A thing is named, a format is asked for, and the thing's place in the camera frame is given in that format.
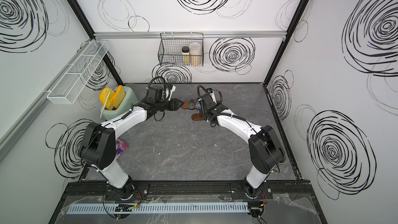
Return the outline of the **black band watch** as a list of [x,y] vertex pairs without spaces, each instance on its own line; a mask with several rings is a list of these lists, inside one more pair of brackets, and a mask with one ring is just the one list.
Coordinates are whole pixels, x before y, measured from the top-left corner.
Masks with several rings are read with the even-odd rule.
[[188,108],[189,108],[189,110],[195,110],[196,102],[194,100],[190,100],[190,102],[188,103]]

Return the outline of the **blue translucent watch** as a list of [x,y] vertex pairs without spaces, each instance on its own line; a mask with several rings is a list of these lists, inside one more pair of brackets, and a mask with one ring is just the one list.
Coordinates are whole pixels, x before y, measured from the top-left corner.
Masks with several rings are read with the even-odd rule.
[[198,111],[200,111],[202,109],[199,100],[196,101],[196,108],[197,108]]

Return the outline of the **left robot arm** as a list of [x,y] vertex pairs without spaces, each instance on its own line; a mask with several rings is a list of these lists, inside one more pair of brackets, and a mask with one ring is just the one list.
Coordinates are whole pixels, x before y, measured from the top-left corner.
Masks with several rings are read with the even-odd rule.
[[114,119],[88,124],[79,149],[80,159],[99,170],[121,199],[131,198],[134,185],[131,176],[123,170],[116,158],[117,139],[156,113],[177,111],[182,105],[183,101],[176,98],[159,101],[145,99]]

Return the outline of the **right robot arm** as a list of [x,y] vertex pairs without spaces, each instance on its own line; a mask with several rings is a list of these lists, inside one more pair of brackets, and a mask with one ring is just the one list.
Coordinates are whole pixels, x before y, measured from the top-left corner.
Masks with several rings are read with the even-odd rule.
[[201,99],[200,104],[206,121],[230,130],[247,144],[252,167],[244,179],[244,190],[247,196],[254,198],[272,170],[279,171],[279,165],[287,159],[275,130],[235,115],[220,102]]

